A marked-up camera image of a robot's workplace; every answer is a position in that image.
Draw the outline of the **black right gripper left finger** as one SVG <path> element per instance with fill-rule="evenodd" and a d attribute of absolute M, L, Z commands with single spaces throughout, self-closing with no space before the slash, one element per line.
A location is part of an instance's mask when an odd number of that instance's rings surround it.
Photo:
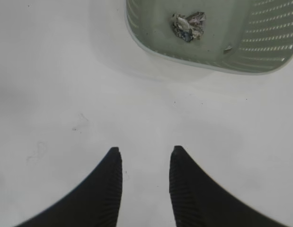
<path fill-rule="evenodd" d="M 115 227 L 123 190 L 122 157 L 112 147 L 71 192 L 21 227 Z"/>

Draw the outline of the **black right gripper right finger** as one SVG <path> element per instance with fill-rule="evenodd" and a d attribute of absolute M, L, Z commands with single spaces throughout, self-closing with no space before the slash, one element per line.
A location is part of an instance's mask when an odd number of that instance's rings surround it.
<path fill-rule="evenodd" d="M 169 165 L 169 194 L 177 227 L 281 227 L 217 184 L 175 146 Z"/>

